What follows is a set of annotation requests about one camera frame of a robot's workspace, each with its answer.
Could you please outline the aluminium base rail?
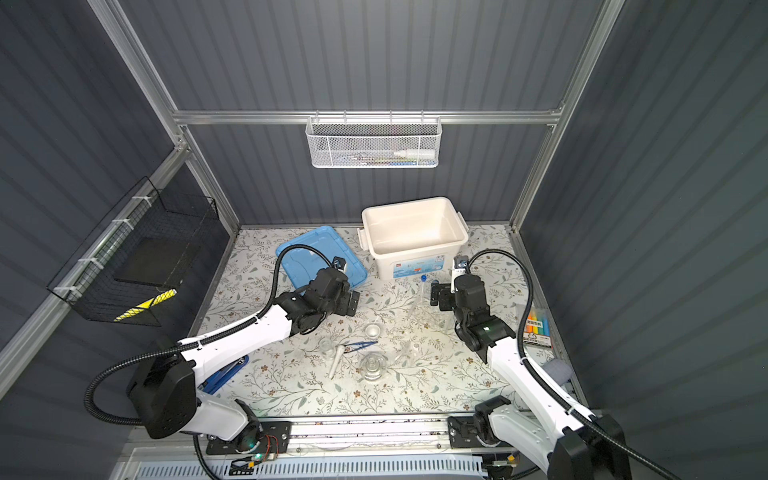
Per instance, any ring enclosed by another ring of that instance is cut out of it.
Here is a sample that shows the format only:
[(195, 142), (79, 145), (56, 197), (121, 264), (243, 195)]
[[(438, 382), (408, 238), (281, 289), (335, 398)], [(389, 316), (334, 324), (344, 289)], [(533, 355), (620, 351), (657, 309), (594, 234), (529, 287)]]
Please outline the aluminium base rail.
[[(285, 417), (283, 420), (291, 424), (291, 431), (279, 457), (455, 453), (451, 438), (456, 433), (449, 428), (449, 419), (465, 418), (471, 422), (472, 416), (468, 411)], [(195, 458), (191, 436), (173, 434), (153, 440), (142, 428), (131, 431), (119, 456), (124, 462)]]

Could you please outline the white bottle in basket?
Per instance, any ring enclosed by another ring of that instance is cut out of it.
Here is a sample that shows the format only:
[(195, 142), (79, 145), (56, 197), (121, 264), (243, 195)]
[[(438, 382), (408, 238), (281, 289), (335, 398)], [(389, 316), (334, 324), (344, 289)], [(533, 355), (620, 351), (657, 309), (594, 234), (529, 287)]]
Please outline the white bottle in basket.
[(393, 156), (411, 162), (433, 162), (437, 152), (435, 149), (405, 149), (394, 151)]

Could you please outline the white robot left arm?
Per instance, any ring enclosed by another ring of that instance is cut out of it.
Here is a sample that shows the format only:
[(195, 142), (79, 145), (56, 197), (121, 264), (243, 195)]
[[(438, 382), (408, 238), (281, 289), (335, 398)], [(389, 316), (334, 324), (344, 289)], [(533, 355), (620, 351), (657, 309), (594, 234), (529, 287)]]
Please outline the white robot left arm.
[(332, 315), (353, 316), (359, 300), (343, 271), (325, 267), (308, 285), (272, 299), (264, 313), (234, 323), (235, 333), (221, 328), (187, 338), (179, 342), (187, 351), (141, 361), (127, 388), (140, 425), (153, 439), (182, 432), (254, 447), (260, 436), (255, 413), (241, 400), (206, 392), (206, 386), (258, 349), (312, 333)]

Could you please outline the blue tweezers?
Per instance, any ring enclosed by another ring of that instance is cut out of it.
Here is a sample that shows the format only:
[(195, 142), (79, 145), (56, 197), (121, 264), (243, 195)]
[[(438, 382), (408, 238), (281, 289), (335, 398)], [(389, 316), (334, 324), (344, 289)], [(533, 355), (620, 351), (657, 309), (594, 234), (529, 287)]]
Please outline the blue tweezers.
[(349, 354), (352, 352), (360, 351), (365, 348), (372, 347), (374, 345), (377, 345), (377, 341), (360, 341), (360, 342), (353, 342), (343, 345), (343, 353)]

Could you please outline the white plastic storage box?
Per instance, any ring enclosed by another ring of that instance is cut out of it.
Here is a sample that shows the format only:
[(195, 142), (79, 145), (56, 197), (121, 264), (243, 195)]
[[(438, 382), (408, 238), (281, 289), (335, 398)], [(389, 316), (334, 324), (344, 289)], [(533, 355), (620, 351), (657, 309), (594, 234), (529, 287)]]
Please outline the white plastic storage box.
[(466, 221), (446, 197), (368, 207), (361, 218), (359, 243), (381, 280), (441, 271), (469, 240)]

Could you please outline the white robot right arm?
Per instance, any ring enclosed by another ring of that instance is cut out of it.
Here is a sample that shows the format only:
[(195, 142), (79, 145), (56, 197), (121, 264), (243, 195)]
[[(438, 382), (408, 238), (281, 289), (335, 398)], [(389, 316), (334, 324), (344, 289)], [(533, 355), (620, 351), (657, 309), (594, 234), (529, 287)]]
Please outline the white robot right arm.
[(598, 417), (568, 394), (525, 353), (523, 335), (494, 315), (472, 259), (458, 255), (451, 279), (432, 287), (431, 303), (454, 315), (454, 331), (496, 375), (514, 389), (530, 413), (496, 396), (473, 415), (478, 440), (507, 443), (550, 479), (629, 479), (624, 434), (611, 417)]

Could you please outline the grey oval sponge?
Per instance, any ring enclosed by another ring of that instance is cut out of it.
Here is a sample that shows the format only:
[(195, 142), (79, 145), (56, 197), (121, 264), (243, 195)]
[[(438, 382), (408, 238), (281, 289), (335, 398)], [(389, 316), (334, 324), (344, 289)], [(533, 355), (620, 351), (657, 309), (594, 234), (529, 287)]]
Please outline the grey oval sponge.
[(559, 386), (569, 383), (573, 376), (572, 367), (562, 359), (553, 358), (547, 361), (542, 369)]

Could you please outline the clear glass flask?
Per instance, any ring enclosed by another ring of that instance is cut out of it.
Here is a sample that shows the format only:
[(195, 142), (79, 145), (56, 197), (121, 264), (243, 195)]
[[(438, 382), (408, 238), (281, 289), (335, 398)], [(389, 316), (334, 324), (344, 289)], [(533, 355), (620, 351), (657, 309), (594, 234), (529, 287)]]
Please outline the clear glass flask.
[(387, 369), (387, 357), (379, 352), (372, 352), (364, 356), (359, 364), (361, 378), (365, 381), (379, 380)]

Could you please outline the coloured marker set box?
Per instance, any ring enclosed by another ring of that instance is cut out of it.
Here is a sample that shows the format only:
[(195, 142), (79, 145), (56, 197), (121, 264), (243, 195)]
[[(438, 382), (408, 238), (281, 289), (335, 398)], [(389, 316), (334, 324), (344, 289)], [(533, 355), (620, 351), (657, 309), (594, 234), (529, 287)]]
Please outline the coloured marker set box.
[(549, 313), (546, 310), (531, 308), (523, 331), (523, 341), (529, 345), (543, 348), (553, 346)]

